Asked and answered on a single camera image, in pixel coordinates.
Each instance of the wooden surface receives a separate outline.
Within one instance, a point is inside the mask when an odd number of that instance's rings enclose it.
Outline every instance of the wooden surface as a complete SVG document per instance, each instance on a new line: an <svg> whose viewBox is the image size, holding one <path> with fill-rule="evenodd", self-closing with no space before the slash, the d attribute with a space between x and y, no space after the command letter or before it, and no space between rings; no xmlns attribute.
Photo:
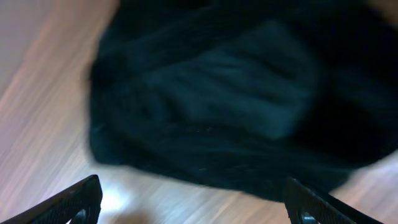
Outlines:
<svg viewBox="0 0 398 224"><path fill-rule="evenodd" d="M113 0L0 1L0 222L98 174L100 223L289 223L282 204L96 165L86 151L85 69ZM398 223L398 156L335 192Z"/></svg>

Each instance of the shiny floor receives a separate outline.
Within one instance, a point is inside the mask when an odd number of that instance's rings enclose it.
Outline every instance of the shiny floor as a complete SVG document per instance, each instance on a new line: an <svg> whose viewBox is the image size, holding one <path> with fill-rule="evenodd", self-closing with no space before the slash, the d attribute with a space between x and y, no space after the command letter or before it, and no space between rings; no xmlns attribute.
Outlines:
<svg viewBox="0 0 398 224"><path fill-rule="evenodd" d="M114 0L0 1L0 222L98 174L99 223L290 223L279 203L91 160L85 70L114 7ZM398 155L359 171L334 195L398 223Z"/></svg>

